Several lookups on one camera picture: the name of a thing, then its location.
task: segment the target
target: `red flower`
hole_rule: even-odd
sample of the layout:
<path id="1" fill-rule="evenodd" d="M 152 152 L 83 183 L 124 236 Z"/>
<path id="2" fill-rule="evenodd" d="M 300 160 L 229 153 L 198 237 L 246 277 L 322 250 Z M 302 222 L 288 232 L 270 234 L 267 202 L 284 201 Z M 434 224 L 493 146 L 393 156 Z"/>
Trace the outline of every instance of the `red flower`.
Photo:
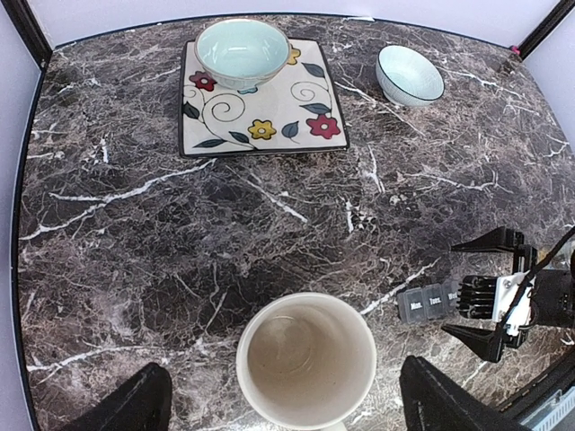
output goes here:
<path id="1" fill-rule="evenodd" d="M 200 71 L 190 76 L 190 81 L 195 83 L 196 87 L 206 90 L 207 92 L 213 92 L 214 84 L 217 84 L 217 82 L 214 81 L 210 75 L 208 75 L 206 72 Z"/>
<path id="2" fill-rule="evenodd" d="M 307 119 L 305 122 L 312 128 L 311 134 L 314 136 L 332 139 L 333 135 L 341 133 L 340 128 L 338 128 L 338 120 L 328 119 L 325 114 L 318 115 L 317 119 Z"/>

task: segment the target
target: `robotic hand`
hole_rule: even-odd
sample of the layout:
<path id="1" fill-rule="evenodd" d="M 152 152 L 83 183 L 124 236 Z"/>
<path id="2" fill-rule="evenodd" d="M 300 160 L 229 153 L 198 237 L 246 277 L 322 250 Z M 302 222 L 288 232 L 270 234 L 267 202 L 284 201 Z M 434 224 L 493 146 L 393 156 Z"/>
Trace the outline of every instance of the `robotic hand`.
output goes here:
<path id="1" fill-rule="evenodd" d="M 481 359 L 497 363 L 503 348 L 521 346 L 536 324 L 575 327 L 575 253 L 571 271 L 544 269 L 573 234 L 575 227 L 539 263 L 537 250 L 525 244 L 524 235 L 506 227 L 453 246 L 452 251 L 513 253 L 513 267 L 505 277 L 464 277 L 459 289 L 459 313 L 468 319 L 490 319 L 497 323 L 495 330 L 450 324 L 442 329 Z"/>

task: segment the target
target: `white cup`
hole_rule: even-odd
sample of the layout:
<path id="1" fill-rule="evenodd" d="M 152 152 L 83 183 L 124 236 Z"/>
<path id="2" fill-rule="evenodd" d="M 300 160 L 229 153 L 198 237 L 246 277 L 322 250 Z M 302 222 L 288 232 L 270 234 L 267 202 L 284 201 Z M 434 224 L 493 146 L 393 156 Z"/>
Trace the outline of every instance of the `white cup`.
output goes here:
<path id="1" fill-rule="evenodd" d="M 376 375 L 363 317 L 333 296 L 284 296 L 248 323 L 237 349 L 243 395 L 264 418 L 297 430 L 343 431 Z"/>

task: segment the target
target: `gray block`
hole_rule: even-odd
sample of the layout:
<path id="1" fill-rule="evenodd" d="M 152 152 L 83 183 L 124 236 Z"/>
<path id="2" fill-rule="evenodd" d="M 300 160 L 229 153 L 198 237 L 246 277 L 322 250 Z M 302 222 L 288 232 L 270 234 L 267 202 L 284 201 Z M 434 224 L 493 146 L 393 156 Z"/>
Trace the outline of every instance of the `gray block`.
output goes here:
<path id="1" fill-rule="evenodd" d="M 404 323 L 427 321 L 423 293 L 419 287 L 397 294 L 399 317 Z"/>
<path id="2" fill-rule="evenodd" d="M 447 312 L 454 312 L 457 310 L 457 292 L 459 292 L 459 287 L 459 283 L 452 278 L 444 281 L 441 286 Z"/>
<path id="3" fill-rule="evenodd" d="M 429 320 L 446 316 L 443 291 L 440 284 L 425 286 L 421 289 L 425 314 Z"/>

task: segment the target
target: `bowl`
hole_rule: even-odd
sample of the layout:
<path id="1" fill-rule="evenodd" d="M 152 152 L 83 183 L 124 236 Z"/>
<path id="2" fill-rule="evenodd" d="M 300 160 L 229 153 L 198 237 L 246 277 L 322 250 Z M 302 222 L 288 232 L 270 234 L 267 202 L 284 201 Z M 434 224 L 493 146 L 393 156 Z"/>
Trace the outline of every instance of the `bowl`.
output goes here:
<path id="1" fill-rule="evenodd" d="M 377 81 L 389 101 L 402 106 L 426 106 L 445 91 L 441 74 L 422 54 L 392 45 L 379 52 Z"/>
<path id="2" fill-rule="evenodd" d="M 238 91 L 269 81 L 286 65 L 291 52 L 281 30 L 245 19 L 207 27 L 194 49 L 198 61 L 218 84 Z"/>

